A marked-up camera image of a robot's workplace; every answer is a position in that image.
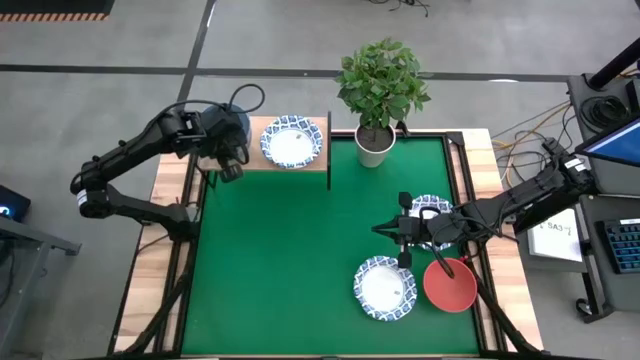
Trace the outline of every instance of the concrete floor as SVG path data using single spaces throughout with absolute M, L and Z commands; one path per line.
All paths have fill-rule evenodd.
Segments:
M 186 67 L 205 0 L 118 0 L 107 22 L 0 23 L 0 64 Z M 421 8 L 364 0 L 218 0 L 203 68 L 339 68 L 340 56 L 393 36 L 433 72 L 578 74 L 597 70 L 640 33 L 633 0 L 431 0 Z M 183 78 L 166 75 L 0 72 L 0 183 L 33 199 L 28 223 L 83 243 L 75 259 L 55 254 L 38 287 L 19 349 L 46 359 L 100 356 L 107 350 L 140 227 L 118 218 L 81 218 L 68 182 L 83 161 L 137 134 L 175 101 Z M 357 119 L 328 79 L 196 77 L 190 98 L 226 101 L 239 84 L 267 92 L 257 114 L 332 111 L 337 128 Z M 431 81 L 433 101 L 411 115 L 414 128 L 489 128 L 493 134 L 567 100 L 562 83 Z M 237 103 L 250 106 L 256 94 Z M 558 136 L 559 117 L 541 132 Z M 511 141 L 516 131 L 499 136 Z M 580 142 L 575 123 L 568 126 Z M 522 150 L 539 149 L 532 141 Z M 519 159 L 526 162 L 534 159 Z M 156 161 L 118 179 L 148 198 Z M 535 166 L 523 169 L 525 177 Z M 630 359 L 640 351 L 640 316 L 616 314 L 584 325 L 573 311 L 583 296 L 576 274 L 528 270 L 545 347 L 557 354 Z

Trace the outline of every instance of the white plate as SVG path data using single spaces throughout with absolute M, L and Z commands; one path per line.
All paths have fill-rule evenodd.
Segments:
M 413 274 L 388 256 L 367 259 L 356 272 L 353 293 L 376 320 L 395 321 L 411 311 L 418 297 Z
M 409 216 L 420 217 L 420 209 L 425 206 L 439 209 L 441 213 L 450 213 L 451 209 L 453 209 L 453 205 L 451 205 L 449 201 L 437 195 L 421 195 L 413 199 L 411 210 L 409 211 Z M 423 219 L 431 219 L 436 215 L 438 215 L 438 213 L 431 210 L 425 210 L 422 212 Z M 451 243 L 444 243 L 438 247 L 438 250 L 444 250 L 451 247 L 451 245 Z M 429 248 L 425 244 L 420 244 L 420 247 L 425 250 L 429 250 Z
M 285 169 L 309 165 L 322 150 L 322 132 L 304 116 L 280 116 L 260 136 L 264 156 Z

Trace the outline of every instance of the blue keyboard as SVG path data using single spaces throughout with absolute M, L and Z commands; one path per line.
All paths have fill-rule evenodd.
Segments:
M 613 270 L 618 274 L 640 272 L 640 219 L 599 221 L 596 226 Z

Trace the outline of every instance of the green tabletop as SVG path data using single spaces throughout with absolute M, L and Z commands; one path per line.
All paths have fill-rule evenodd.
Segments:
M 398 192 L 452 199 L 442 140 L 399 139 L 376 169 L 358 164 L 353 141 L 331 146 L 331 191 L 326 174 L 304 172 L 207 191 L 183 354 L 477 354 L 471 311 L 440 311 L 421 290 L 425 251 L 413 252 L 420 291 L 399 321 L 368 317 L 353 295 L 365 259 L 398 253 L 371 232 L 400 213 Z

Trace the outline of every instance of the plate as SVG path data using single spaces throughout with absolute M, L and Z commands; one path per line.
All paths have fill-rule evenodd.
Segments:
M 413 274 L 398 268 L 398 260 L 388 256 L 374 256 L 360 265 L 353 293 L 367 315 L 380 321 L 407 315 L 418 297 Z
M 453 270 L 454 278 L 450 278 L 442 266 L 434 261 L 424 272 L 424 292 L 438 309 L 450 313 L 463 312 L 476 301 L 478 283 L 462 261 L 450 258 L 445 261 Z
M 411 210 L 409 211 L 409 216 L 420 217 L 420 209 L 425 206 L 440 209 L 441 213 L 450 213 L 451 209 L 453 209 L 453 205 L 451 205 L 451 203 L 448 200 L 443 199 L 437 195 L 421 195 L 413 199 Z M 436 215 L 438 215 L 438 213 L 436 213 L 435 211 L 425 210 L 422 213 L 422 218 L 431 219 Z M 453 244 L 451 243 L 442 244 L 438 247 L 438 250 L 444 250 L 446 248 L 451 247 L 451 245 Z M 425 244 L 420 244 L 420 247 L 425 250 L 429 250 L 429 248 Z
M 280 116 L 260 136 L 260 148 L 267 159 L 281 168 L 302 168 L 320 154 L 322 132 L 304 116 Z

